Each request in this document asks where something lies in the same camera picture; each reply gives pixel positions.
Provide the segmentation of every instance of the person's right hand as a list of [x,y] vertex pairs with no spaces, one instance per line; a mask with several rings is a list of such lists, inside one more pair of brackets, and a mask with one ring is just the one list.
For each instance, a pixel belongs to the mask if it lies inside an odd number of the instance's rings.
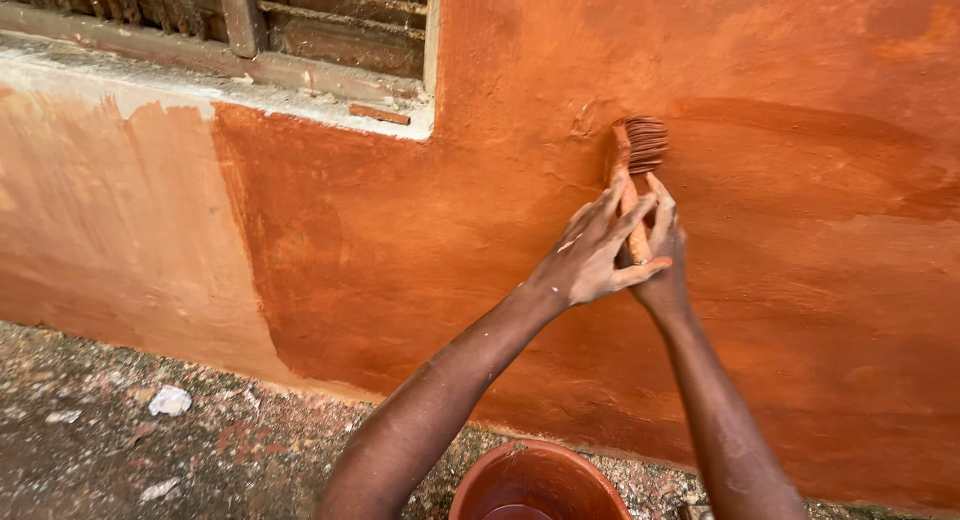
[[666,191],[664,184],[653,173],[647,173],[647,183],[656,194],[654,225],[649,236],[650,252],[654,258],[670,257],[673,266],[632,286],[630,291],[650,311],[681,309],[688,303],[687,261],[684,256],[687,232],[680,227],[677,202]]

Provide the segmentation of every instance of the window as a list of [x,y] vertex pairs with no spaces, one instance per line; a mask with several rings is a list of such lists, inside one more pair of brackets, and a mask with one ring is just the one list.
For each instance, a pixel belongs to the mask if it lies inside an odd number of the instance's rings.
[[435,83],[439,0],[6,0],[0,29],[359,99]]

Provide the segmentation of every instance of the paint brush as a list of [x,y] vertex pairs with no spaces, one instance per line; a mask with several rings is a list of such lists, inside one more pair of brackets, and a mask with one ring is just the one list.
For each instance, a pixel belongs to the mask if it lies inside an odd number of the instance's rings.
[[[652,116],[628,116],[613,123],[614,144],[607,171],[609,183],[618,177],[623,177],[627,182],[618,207],[620,216],[632,210],[640,201],[631,175],[649,173],[663,163],[662,156],[668,150],[666,133],[664,121]],[[644,229],[641,225],[627,238],[627,248],[637,264],[653,258]]]

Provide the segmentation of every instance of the paint bucket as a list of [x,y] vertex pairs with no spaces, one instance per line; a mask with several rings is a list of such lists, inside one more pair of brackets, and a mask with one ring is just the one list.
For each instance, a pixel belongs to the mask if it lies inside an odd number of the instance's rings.
[[487,452],[466,472],[450,520],[630,520],[614,486],[564,447],[522,439]]

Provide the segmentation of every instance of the ground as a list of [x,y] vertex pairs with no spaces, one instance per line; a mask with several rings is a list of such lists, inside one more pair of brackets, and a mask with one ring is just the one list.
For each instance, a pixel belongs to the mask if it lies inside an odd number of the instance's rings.
[[[374,408],[2,321],[0,361],[4,519],[309,518],[337,453]],[[192,395],[185,414],[150,415],[164,384]],[[72,423],[48,420],[77,410]],[[132,439],[151,423],[152,433]],[[445,519],[470,465],[510,439],[465,428],[403,517]],[[635,518],[671,520],[679,506],[708,502],[692,473],[582,454]],[[169,493],[144,501],[163,482],[174,484]],[[807,507],[818,520],[893,517],[880,507]]]

